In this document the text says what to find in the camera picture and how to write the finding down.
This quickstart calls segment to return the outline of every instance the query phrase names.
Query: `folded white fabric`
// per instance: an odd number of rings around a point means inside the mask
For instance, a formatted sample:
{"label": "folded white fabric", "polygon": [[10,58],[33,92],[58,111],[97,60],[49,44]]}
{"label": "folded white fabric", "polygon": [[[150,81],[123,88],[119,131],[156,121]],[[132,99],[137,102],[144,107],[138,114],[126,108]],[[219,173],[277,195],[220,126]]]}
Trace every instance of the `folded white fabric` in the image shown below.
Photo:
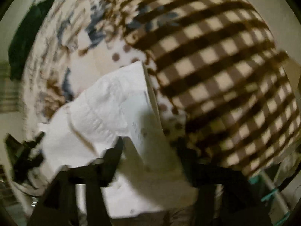
{"label": "folded white fabric", "polygon": [[[140,62],[101,77],[55,113],[42,140],[53,176],[64,164],[79,167],[101,157],[118,136],[125,137],[115,179],[103,188],[112,218],[181,208],[196,199],[165,140],[147,81]],[[83,189],[79,186],[77,201],[85,211]]]}

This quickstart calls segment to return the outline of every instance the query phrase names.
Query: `dark green object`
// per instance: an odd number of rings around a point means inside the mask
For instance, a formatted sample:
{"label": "dark green object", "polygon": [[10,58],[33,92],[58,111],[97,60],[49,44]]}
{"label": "dark green object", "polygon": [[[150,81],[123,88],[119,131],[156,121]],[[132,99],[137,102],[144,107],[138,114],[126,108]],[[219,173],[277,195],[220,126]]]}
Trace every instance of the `dark green object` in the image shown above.
{"label": "dark green object", "polygon": [[26,59],[53,2],[54,0],[45,0],[37,5],[31,6],[17,29],[8,48],[11,80],[21,80]]}

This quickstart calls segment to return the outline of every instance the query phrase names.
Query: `checkered fabric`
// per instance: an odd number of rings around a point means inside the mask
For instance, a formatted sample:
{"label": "checkered fabric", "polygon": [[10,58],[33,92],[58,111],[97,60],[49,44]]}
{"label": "checkered fabric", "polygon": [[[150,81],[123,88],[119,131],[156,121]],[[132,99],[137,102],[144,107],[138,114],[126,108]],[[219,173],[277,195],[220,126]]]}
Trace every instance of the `checkered fabric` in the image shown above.
{"label": "checkered fabric", "polygon": [[8,62],[0,62],[0,113],[19,111],[20,83],[9,78]]}
{"label": "checkered fabric", "polygon": [[[123,0],[138,6],[125,40],[155,62],[155,92],[187,114],[188,145],[252,176],[300,130],[300,115],[268,26],[247,0]],[[171,21],[159,20],[176,14]]]}

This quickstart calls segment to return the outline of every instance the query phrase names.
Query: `floor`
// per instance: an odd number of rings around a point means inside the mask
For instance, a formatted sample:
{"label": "floor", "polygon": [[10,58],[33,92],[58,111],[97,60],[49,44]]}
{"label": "floor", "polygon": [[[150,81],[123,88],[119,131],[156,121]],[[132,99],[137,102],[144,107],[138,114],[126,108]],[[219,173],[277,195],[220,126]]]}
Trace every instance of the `floor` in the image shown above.
{"label": "floor", "polygon": [[[8,11],[0,21],[0,60],[8,60],[7,48],[15,30],[21,22],[33,0],[14,0]],[[273,32],[277,46],[285,50],[290,57],[301,64],[301,24],[285,0],[249,0]],[[20,113],[0,115],[0,140],[7,132],[14,134],[19,141],[22,139],[22,116]],[[0,141],[0,162],[9,170],[4,144]],[[301,189],[296,189],[301,184],[301,174],[294,181],[294,185],[287,194],[291,200],[301,198]]]}

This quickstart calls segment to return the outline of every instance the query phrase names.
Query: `white towel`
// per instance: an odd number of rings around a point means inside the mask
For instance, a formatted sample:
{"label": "white towel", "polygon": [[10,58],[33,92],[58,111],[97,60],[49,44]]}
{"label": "white towel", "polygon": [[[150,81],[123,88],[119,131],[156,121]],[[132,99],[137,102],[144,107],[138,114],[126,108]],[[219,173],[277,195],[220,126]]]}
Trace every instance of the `white towel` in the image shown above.
{"label": "white towel", "polygon": [[[196,199],[196,189],[186,181],[164,138],[147,81],[140,62],[101,77],[55,113],[42,140],[44,156],[54,174],[64,164],[84,166],[102,156],[118,136],[129,137],[124,138],[124,153],[115,180],[103,188],[112,218],[181,208]],[[150,116],[150,124],[148,119],[146,125],[141,122],[144,112]],[[85,211],[83,188],[79,186],[77,201]]]}

